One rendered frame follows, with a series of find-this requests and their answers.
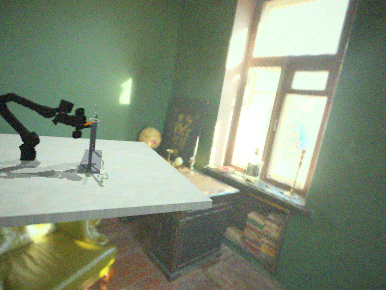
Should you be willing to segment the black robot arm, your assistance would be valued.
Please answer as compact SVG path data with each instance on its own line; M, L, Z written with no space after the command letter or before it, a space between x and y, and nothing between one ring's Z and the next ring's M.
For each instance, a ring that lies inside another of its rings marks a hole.
M52 108L35 103L17 95L16 93L0 95L0 115L13 127L13 129L20 135L23 141L23 144L19 146L21 150L20 161L34 161L36 159L35 147L40 143L40 136L38 136L35 131L28 131L24 125L8 110L6 102L9 101L16 102L32 110L35 110L45 118L52 118L56 115L56 113L59 112L55 119L52 120L55 125L57 125L58 122L67 124L69 120L69 115L67 114L71 112L74 105L73 103L62 99L59 108ZM86 123L86 116L84 116L84 113L81 111L77 111L77 114L72 115L72 117L74 118L72 123L76 126L80 126L80 124Z

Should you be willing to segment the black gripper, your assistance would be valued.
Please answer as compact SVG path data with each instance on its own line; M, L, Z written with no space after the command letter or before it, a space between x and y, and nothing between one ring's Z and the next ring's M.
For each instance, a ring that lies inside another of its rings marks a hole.
M81 111L84 113L84 108L80 107L80 108L75 109L74 115L77 114L77 111ZM72 123L73 120L74 120L74 118L72 117L72 115L69 115L69 120L68 120L67 124L65 124L65 125L70 125L72 127L75 127L75 131L72 131L72 138L74 138L74 139L81 138L82 132L80 130L83 128L91 128L91 125L86 126L86 125L82 124L80 126L76 126Z

